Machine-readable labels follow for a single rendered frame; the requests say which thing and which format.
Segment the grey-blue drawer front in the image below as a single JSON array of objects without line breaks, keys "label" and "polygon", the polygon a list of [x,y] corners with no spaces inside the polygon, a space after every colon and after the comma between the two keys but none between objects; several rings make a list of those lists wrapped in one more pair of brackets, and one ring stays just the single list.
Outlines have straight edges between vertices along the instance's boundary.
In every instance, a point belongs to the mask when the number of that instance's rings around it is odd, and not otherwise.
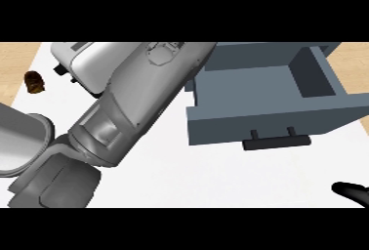
[{"label": "grey-blue drawer front", "polygon": [[369,115],[369,94],[337,95],[188,107],[190,145],[209,145],[297,135],[322,135]]}]

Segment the brown can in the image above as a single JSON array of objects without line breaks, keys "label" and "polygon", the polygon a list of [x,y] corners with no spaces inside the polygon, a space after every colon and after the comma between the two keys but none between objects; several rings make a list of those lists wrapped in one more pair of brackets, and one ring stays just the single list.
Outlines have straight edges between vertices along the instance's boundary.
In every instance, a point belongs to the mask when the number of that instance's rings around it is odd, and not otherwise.
[{"label": "brown can", "polygon": [[29,71],[26,74],[26,83],[29,92],[38,94],[45,91],[45,82],[41,74],[36,71]]}]

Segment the white rounded appliance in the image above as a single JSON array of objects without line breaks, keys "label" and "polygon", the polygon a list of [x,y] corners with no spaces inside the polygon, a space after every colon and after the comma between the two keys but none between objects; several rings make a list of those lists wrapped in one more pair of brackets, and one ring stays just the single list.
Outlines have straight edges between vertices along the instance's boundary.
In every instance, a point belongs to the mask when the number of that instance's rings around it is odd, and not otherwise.
[{"label": "white rounded appliance", "polygon": [[54,70],[60,75],[72,74],[98,99],[104,93],[111,74],[126,61],[141,42],[54,42],[51,53],[58,60]]}]

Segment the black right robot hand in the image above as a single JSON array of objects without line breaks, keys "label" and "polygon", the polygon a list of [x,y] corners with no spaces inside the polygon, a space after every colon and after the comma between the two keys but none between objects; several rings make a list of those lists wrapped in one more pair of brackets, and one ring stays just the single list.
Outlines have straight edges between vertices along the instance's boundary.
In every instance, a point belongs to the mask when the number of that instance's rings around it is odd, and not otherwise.
[{"label": "black right robot hand", "polygon": [[369,209],[369,187],[337,182],[333,184],[333,191]]}]

